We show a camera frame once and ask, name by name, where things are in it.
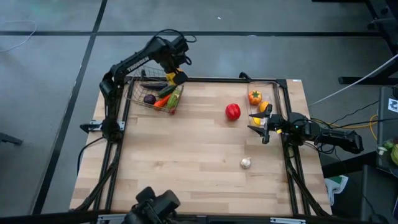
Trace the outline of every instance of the purple vegetable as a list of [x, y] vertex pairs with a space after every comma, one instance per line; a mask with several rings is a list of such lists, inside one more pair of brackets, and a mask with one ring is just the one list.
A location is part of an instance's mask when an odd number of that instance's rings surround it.
[[144, 103], [148, 103], [150, 105], [154, 105], [156, 102], [156, 97], [152, 94], [148, 94], [144, 97]]

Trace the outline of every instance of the garlic bulb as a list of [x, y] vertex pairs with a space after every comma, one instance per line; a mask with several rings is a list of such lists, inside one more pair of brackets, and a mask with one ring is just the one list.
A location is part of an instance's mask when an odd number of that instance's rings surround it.
[[241, 167], [243, 169], [248, 169], [248, 168], [250, 168], [250, 166], [251, 166], [251, 158], [250, 157], [242, 159]]

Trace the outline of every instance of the wooden table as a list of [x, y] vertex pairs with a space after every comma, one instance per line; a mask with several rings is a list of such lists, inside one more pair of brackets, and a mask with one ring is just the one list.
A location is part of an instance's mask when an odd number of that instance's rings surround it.
[[[301, 81], [287, 80], [287, 84], [292, 111], [309, 117]], [[248, 114], [256, 113], [247, 100], [248, 90], [254, 89], [275, 104], [270, 84], [192, 82], [185, 84], [175, 115], [132, 102], [111, 211], [127, 213], [136, 203], [137, 193], [151, 186], [156, 194], [173, 190], [182, 203], [178, 213], [291, 215], [280, 136], [270, 133], [270, 143], [263, 145], [246, 127], [251, 123]], [[285, 110], [282, 90], [280, 98]], [[229, 103], [241, 107], [241, 117], [235, 122], [225, 118]], [[100, 94], [93, 119], [103, 118]], [[100, 136], [99, 132], [90, 133], [87, 142]], [[97, 184], [105, 146], [102, 141], [85, 151], [70, 208], [79, 206]], [[331, 213], [318, 152], [304, 145], [300, 153], [308, 189]], [[239, 165], [245, 157], [252, 158], [248, 170]], [[107, 192], [106, 186], [100, 208], [104, 208]], [[297, 186], [296, 194], [303, 213]]]

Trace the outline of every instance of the orange bell pepper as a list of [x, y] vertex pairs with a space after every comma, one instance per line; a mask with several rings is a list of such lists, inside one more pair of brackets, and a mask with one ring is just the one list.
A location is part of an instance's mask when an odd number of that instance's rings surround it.
[[262, 100], [262, 96], [259, 91], [250, 91], [248, 97], [249, 97], [249, 103], [251, 105], [258, 105]]

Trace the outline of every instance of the metal basket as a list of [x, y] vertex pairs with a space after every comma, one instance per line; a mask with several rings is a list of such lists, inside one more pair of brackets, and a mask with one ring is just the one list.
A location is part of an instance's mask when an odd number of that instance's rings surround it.
[[[132, 76], [132, 82], [130, 85], [133, 85], [132, 87], [132, 96], [131, 96], [131, 101], [133, 101], [135, 104], [141, 105], [141, 106], [146, 106], [149, 108], [152, 108], [154, 110], [158, 111], [163, 111], [167, 112], [170, 114], [175, 113], [175, 109], [178, 106], [178, 103], [180, 101], [180, 98], [177, 99], [177, 103], [174, 108], [172, 109], [167, 109], [167, 108], [159, 108], [154, 105], [144, 103], [144, 97], [148, 94], [152, 94], [156, 97], [156, 100], [159, 100], [158, 93], [159, 91], [156, 90], [149, 90], [147, 88], [144, 88], [141, 86], [141, 83], [157, 83], [157, 82], [167, 82], [166, 80], [166, 74], [164, 71], [156, 68], [150, 68], [147, 66], [143, 66], [136, 71], [134, 71], [133, 76]], [[177, 87], [178, 90], [182, 91], [184, 90], [184, 85], [179, 85]]]

